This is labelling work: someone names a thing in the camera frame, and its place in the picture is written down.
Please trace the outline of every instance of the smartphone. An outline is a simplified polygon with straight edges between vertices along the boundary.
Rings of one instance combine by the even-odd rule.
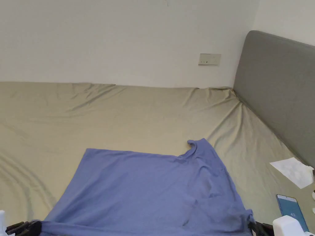
[[[302,226],[303,231],[308,231],[308,227],[297,200],[280,194],[277,194],[277,200],[282,216],[291,216],[297,219]]]

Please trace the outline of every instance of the blue t-shirt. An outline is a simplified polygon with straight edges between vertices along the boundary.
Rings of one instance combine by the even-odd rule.
[[[213,147],[180,156],[87,149],[42,222],[44,235],[251,235],[235,185]]]

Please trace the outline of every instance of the headboard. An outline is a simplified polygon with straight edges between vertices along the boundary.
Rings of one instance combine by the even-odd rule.
[[[250,31],[234,91],[306,164],[315,167],[315,47]]]

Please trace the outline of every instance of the white robot part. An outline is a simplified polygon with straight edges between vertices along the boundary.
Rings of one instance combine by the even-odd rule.
[[[0,236],[8,236],[5,230],[7,229],[5,225],[5,212],[0,211]]]
[[[282,216],[273,221],[275,236],[315,236],[310,232],[304,232],[298,220],[291,216]]]

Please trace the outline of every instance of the wall socket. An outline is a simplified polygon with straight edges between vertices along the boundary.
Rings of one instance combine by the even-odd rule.
[[[221,54],[200,54],[198,65],[219,65]]]

